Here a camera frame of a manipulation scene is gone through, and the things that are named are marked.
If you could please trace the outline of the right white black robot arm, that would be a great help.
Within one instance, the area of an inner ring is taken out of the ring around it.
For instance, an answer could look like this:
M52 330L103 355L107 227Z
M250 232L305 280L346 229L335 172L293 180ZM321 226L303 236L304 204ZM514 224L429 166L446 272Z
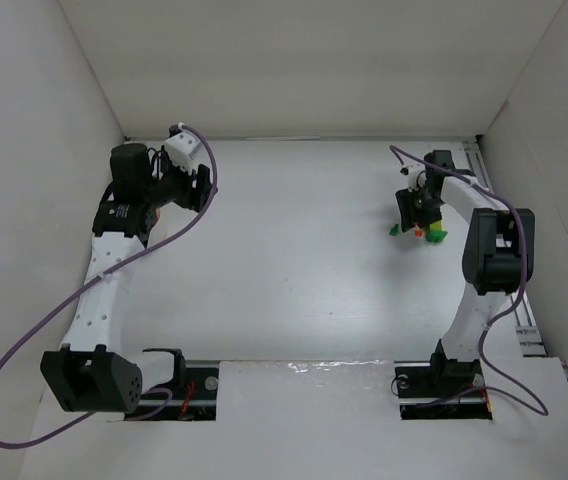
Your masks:
M398 366L402 398L447 398L477 386L486 360L490 327L510 313L510 295L521 298L533 274L535 215L516 209L486 190L469 170L455 167L452 154L434 150L400 165L406 188L395 194L400 221L393 234L413 231L430 244L447 233L443 206L468 224L462 255L465 288L456 315L424 366Z

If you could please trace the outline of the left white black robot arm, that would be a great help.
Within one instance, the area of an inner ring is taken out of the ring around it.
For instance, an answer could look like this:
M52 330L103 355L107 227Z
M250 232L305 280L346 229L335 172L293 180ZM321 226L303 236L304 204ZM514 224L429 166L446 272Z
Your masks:
M123 326L135 263L149 252L151 231L162 207L175 204L201 212L211 189L211 171L193 160L201 143L180 133L157 150L142 143L112 149L111 181L92 225L86 290L56 351L44 353L40 371L67 412L136 410L158 386L181 387L186 367L178 349L123 349Z

